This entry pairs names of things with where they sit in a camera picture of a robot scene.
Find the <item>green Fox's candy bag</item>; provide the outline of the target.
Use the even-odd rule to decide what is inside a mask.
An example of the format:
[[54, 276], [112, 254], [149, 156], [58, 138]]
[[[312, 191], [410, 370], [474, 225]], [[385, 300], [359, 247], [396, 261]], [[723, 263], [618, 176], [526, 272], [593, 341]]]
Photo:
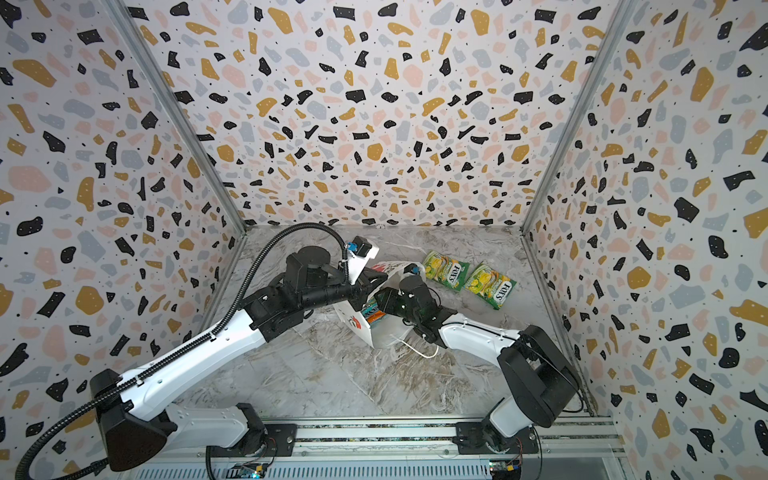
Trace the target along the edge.
[[425, 276], [454, 291], [460, 291], [465, 282], [470, 264], [437, 251], [430, 251], [423, 261]]
[[467, 278], [464, 288], [500, 310], [516, 285], [515, 280], [481, 263]]

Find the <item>white paper bag red flower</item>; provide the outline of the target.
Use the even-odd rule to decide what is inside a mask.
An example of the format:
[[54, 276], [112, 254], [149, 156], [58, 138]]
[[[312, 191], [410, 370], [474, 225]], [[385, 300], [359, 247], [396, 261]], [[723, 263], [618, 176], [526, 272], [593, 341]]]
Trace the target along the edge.
[[[396, 288], [403, 278], [412, 275], [426, 279], [424, 266], [419, 262], [387, 260], [375, 263], [372, 269], [388, 275], [383, 287]], [[364, 306], [375, 300], [374, 294], [378, 290], [379, 287], [368, 297]], [[361, 311], [355, 311], [348, 302], [337, 303], [333, 309], [344, 326], [374, 349], [384, 349], [401, 343], [412, 329], [401, 318], [388, 314], [373, 324], [368, 324]]]

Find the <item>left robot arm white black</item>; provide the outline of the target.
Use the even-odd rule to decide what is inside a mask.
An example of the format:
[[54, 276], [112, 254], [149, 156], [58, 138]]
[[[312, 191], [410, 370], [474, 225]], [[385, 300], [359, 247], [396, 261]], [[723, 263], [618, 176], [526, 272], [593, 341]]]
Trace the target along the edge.
[[283, 273], [245, 298], [222, 329], [209, 328], [158, 360], [129, 370], [133, 386], [97, 410], [108, 465], [127, 471], [171, 449], [209, 447], [216, 455], [260, 454], [272, 447], [266, 425], [248, 403], [189, 408], [176, 399], [242, 354], [302, 323], [314, 309], [347, 303], [361, 310], [387, 279], [368, 263], [378, 247], [357, 236], [348, 259], [331, 265], [327, 250], [307, 246], [289, 255]]

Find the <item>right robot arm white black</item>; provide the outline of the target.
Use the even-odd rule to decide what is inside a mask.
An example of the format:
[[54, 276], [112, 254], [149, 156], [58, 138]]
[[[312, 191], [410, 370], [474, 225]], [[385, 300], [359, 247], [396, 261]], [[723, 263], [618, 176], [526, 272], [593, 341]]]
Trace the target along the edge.
[[477, 434], [461, 434], [460, 444], [504, 452], [520, 432], [551, 427], [580, 394], [573, 365], [536, 325], [518, 331], [474, 321], [438, 304], [417, 276], [381, 289], [375, 299], [381, 311], [404, 320], [426, 342], [464, 351], [501, 370], [510, 396], [486, 415]]

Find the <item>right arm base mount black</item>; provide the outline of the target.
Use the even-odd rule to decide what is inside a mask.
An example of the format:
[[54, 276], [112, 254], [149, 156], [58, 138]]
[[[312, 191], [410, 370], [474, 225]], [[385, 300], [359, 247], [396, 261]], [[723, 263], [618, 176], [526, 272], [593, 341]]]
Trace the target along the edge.
[[452, 442], [461, 455], [519, 455], [539, 452], [536, 435], [531, 427], [520, 430], [514, 436], [505, 436], [486, 420], [458, 422]]

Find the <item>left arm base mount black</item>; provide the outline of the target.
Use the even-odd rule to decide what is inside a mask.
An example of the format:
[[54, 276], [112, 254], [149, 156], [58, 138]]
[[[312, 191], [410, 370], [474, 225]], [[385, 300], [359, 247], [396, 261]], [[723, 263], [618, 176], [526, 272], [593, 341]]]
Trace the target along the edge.
[[211, 457], [290, 457], [293, 454], [297, 430], [298, 425], [295, 423], [267, 423], [261, 429], [249, 429], [232, 447], [213, 447]]

